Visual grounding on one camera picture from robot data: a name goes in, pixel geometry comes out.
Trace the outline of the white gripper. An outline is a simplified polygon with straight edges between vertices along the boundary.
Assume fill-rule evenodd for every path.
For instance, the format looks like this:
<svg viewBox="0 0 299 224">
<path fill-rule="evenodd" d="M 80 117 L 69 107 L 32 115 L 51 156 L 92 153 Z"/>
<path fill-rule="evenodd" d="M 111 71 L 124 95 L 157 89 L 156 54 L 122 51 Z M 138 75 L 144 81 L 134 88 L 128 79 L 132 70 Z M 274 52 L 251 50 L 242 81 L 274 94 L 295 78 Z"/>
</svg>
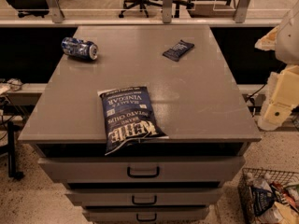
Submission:
<svg viewBox="0 0 299 224">
<path fill-rule="evenodd" d="M 288 64 L 279 74 L 272 72 L 267 81 L 266 99 L 263 102 L 258 126 L 274 131 L 299 106 L 299 65 Z"/>
</svg>

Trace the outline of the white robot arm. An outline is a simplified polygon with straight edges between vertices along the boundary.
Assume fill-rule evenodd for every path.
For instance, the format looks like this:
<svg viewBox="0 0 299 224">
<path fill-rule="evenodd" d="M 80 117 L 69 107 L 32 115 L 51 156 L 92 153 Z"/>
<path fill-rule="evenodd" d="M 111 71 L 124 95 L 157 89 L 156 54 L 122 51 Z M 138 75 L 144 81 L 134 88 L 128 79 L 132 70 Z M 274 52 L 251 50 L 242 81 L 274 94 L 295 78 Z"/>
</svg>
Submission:
<svg viewBox="0 0 299 224">
<path fill-rule="evenodd" d="M 286 13 L 280 25 L 260 38 L 256 49 L 273 50 L 286 67 L 272 72 L 267 80 L 267 91 L 258 126 L 274 131 L 299 106 L 299 2 Z"/>
</svg>

